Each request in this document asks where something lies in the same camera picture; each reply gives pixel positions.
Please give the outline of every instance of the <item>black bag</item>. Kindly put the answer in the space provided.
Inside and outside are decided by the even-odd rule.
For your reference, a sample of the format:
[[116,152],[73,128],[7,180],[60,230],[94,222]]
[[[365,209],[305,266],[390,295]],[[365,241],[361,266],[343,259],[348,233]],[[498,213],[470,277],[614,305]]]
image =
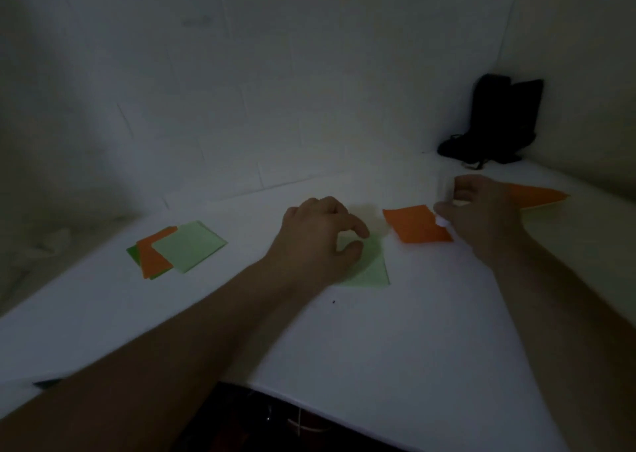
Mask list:
[[543,80],[511,85],[510,77],[486,74],[475,84],[470,128],[453,135],[438,153],[481,169],[488,160],[516,162],[515,153],[530,145],[536,134]]

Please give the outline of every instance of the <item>white table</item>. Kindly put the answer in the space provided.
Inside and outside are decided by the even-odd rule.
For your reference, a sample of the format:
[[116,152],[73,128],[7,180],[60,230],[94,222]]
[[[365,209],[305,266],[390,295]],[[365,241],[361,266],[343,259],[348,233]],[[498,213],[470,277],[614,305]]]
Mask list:
[[[445,169],[466,173],[457,163]],[[180,312],[265,252],[284,210],[334,195],[384,238],[391,286],[282,306],[226,380],[405,449],[565,451],[492,273],[460,241],[404,245],[381,209],[432,205],[441,158],[385,162],[138,220],[0,319],[0,384],[68,374]],[[500,180],[566,191],[531,233],[636,323],[636,206],[528,162]],[[199,219],[229,244],[185,275],[141,279],[125,248]]]

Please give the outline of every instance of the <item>colored paper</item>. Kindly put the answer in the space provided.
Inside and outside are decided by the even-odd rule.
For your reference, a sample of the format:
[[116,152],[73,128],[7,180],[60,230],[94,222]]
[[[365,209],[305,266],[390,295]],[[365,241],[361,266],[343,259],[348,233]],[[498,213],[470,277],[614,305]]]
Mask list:
[[155,274],[159,274],[162,271],[167,271],[172,268],[172,264],[155,251],[152,244],[166,236],[170,236],[174,232],[177,232],[177,227],[170,226],[153,234],[152,236],[148,236],[147,238],[137,241],[139,263],[141,265],[141,272],[143,273],[144,278],[150,278],[151,276],[155,276]]
[[435,215],[424,205],[383,209],[382,214],[403,243],[435,243],[453,240],[445,227],[435,224]]
[[361,239],[357,236],[338,236],[338,251],[342,251],[352,241],[362,241],[364,243],[362,256],[360,261],[355,263],[347,272],[345,279],[338,284],[351,287],[388,286],[389,276],[384,264],[381,237],[377,234],[372,234],[367,239]]
[[521,184],[507,184],[514,203],[519,209],[527,209],[528,207],[545,206],[565,200],[568,194],[555,189],[545,187],[524,186]]
[[[137,247],[137,245],[126,248],[126,252],[131,256],[132,260],[135,263],[137,263],[137,266],[141,267],[141,261],[139,260],[139,248]],[[168,271],[170,270],[166,269],[165,271],[161,271],[159,274],[155,274],[155,276],[150,276],[150,279],[157,279],[164,272],[168,272]]]
[[153,247],[178,271],[186,272],[226,244],[199,221],[193,221],[179,226],[177,232],[156,241]]

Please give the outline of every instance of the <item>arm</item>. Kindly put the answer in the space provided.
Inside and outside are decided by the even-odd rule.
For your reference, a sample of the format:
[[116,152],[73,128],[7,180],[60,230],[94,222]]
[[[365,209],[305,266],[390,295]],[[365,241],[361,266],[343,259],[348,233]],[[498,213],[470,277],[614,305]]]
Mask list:
[[494,272],[550,412],[572,452],[636,449],[636,330],[523,229],[500,183],[455,180],[438,203]]
[[320,292],[360,258],[360,241],[336,252],[347,229],[369,234],[333,198],[289,208],[262,260],[5,417],[0,450],[168,449],[264,316],[290,294]]

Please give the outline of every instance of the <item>left arm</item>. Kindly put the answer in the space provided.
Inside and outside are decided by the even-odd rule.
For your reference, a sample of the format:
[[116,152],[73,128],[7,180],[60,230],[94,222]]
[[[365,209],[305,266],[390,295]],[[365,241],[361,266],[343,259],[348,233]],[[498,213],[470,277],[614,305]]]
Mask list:
[[278,303],[321,291],[359,259],[360,242],[336,252],[346,229],[368,236],[333,198],[291,207],[262,260],[5,417],[0,450],[168,449]]

